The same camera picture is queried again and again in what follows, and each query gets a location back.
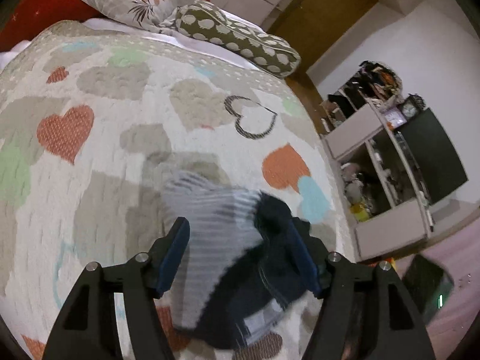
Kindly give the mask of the black pants with frog print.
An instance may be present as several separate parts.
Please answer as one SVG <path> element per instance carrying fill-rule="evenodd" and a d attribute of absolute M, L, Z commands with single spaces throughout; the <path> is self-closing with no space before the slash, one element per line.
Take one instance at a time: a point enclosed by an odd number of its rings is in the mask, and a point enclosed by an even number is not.
<path fill-rule="evenodd" d="M 262 339 L 306 292 L 331 284 L 328 250 L 282 200 L 179 171 L 164 184 L 164 222 L 190 224 L 172 284 L 176 330 L 220 350 Z"/>

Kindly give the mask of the white shelf unit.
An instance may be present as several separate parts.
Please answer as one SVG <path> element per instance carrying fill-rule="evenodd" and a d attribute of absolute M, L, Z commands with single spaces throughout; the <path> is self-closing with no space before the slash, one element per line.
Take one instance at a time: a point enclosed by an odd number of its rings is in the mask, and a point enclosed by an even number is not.
<path fill-rule="evenodd" d="M 425 242 L 433 232 L 430 194 L 398 127 L 407 120 L 400 77 L 384 63 L 363 61 L 320 106 L 328 152 L 353 218 L 363 260 Z"/>

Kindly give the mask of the black television screen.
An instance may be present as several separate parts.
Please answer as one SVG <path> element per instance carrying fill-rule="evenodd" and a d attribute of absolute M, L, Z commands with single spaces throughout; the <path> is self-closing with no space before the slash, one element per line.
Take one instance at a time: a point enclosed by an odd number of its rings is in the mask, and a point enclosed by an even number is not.
<path fill-rule="evenodd" d="M 469 178 L 448 134 L 427 108 L 396 129 L 418 166 L 431 204 L 459 189 Z"/>

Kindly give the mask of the small desk clock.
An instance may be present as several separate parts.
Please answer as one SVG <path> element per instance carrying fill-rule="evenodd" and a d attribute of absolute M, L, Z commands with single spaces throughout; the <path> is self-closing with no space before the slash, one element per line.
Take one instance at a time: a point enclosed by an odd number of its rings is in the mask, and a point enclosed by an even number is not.
<path fill-rule="evenodd" d="M 418 94 L 409 94 L 399 105 L 399 109 L 406 120 L 414 119 L 425 111 L 425 100 Z"/>

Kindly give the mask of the heart pattern quilted bedspread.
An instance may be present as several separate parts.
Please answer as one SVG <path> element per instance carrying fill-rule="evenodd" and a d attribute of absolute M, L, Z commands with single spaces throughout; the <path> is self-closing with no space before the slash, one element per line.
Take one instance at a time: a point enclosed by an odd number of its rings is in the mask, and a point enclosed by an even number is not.
<path fill-rule="evenodd" d="M 162 186 L 195 172 L 283 200 L 356 255 L 329 152 L 283 80 L 215 46 L 63 21 L 1 71 L 1 321 L 40 359 L 84 266 L 167 231 Z"/>

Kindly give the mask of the olive cloud pattern bolster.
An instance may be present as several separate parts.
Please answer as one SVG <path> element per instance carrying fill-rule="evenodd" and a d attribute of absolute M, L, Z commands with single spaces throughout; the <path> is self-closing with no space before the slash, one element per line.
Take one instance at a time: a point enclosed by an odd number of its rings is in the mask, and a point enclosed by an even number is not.
<path fill-rule="evenodd" d="M 231 19 L 204 0 L 177 8 L 174 29 L 229 50 L 276 77 L 288 77 L 301 63 L 299 53 L 283 38 Z"/>

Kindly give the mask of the wooden door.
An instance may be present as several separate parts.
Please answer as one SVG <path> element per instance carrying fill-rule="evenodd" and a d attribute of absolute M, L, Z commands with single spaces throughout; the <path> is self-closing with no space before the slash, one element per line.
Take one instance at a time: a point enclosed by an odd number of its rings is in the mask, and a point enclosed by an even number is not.
<path fill-rule="evenodd" d="M 377 0 L 292 0 L 269 29 L 301 57 L 296 74 L 306 72 Z"/>

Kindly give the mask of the red bolster pillow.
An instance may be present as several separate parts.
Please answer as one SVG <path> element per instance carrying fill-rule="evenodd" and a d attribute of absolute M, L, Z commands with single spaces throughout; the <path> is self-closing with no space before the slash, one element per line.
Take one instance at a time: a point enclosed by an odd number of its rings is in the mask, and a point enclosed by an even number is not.
<path fill-rule="evenodd" d="M 106 16 L 82 0 L 21 0 L 1 30 L 1 50 L 8 51 L 21 41 L 32 40 L 62 20 L 83 22 L 101 17 Z"/>

